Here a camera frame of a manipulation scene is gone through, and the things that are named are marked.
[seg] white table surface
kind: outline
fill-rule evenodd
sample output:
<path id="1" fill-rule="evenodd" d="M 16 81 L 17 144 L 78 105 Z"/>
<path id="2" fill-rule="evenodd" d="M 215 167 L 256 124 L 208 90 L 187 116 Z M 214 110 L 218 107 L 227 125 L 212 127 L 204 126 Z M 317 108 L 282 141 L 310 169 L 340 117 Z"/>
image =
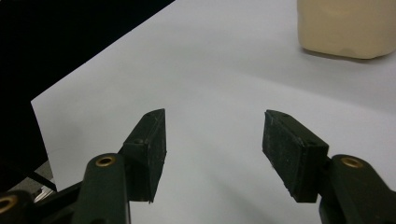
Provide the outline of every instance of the white table surface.
<path id="1" fill-rule="evenodd" d="M 370 162 L 396 189 L 396 54 L 317 55 L 297 40 L 296 3 L 176 0 L 32 104 L 58 189 L 117 152 L 166 109 L 168 154 L 155 202 L 133 223 L 320 223 L 262 153 L 264 111 L 294 116 L 329 156 Z"/>

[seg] brass screw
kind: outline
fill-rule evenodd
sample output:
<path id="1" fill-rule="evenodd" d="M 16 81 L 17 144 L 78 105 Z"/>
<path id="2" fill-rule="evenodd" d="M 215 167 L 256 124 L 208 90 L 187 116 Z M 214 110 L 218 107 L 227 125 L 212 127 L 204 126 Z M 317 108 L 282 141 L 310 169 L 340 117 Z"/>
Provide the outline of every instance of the brass screw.
<path id="1" fill-rule="evenodd" d="M 15 204 L 17 204 L 18 197 L 15 195 L 8 195 L 6 197 L 0 198 L 0 214 L 5 213 Z"/>
<path id="2" fill-rule="evenodd" d="M 343 162 L 345 165 L 352 167 L 352 168 L 361 168 L 363 167 L 363 163 L 360 161 L 350 158 L 350 157 L 344 157 L 341 159 L 341 162 Z"/>
<path id="3" fill-rule="evenodd" d="M 105 167 L 113 164 L 114 162 L 116 162 L 116 158 L 114 156 L 105 156 L 97 160 L 96 165 L 100 167 Z"/>

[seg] black floor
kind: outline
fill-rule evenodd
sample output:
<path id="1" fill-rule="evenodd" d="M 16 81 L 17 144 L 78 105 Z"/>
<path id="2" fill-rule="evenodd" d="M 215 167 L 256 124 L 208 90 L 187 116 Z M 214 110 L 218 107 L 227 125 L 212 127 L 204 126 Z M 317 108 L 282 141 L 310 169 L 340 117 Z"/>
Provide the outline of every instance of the black floor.
<path id="1" fill-rule="evenodd" d="M 0 192 L 48 160 L 30 102 L 173 1 L 0 1 Z"/>

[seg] screw hole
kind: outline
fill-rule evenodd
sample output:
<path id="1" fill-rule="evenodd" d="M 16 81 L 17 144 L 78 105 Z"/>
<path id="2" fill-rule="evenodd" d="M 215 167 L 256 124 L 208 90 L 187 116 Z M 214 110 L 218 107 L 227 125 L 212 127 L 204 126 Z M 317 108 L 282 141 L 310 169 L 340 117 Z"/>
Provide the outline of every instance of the screw hole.
<path id="1" fill-rule="evenodd" d="M 107 157 L 103 157 L 99 160 L 96 161 L 96 165 L 97 166 L 109 166 L 111 164 L 113 164 L 116 161 L 116 158 L 113 156 L 107 156 Z"/>
<path id="2" fill-rule="evenodd" d="M 341 162 L 349 167 L 352 168 L 361 168 L 363 167 L 363 163 L 361 163 L 360 161 L 350 158 L 350 157 L 344 157 L 343 159 L 341 159 Z"/>
<path id="3" fill-rule="evenodd" d="M 0 199 L 0 214 L 5 213 L 12 208 L 18 201 L 17 196 L 10 195 Z"/>

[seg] beige container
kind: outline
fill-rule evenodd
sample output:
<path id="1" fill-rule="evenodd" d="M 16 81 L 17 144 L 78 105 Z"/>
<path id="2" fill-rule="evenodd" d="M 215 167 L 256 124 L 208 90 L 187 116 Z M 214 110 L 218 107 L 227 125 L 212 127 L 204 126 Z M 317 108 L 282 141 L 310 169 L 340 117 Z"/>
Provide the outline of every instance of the beige container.
<path id="1" fill-rule="evenodd" d="M 396 50 L 396 0 L 297 0 L 304 49 L 359 59 Z"/>

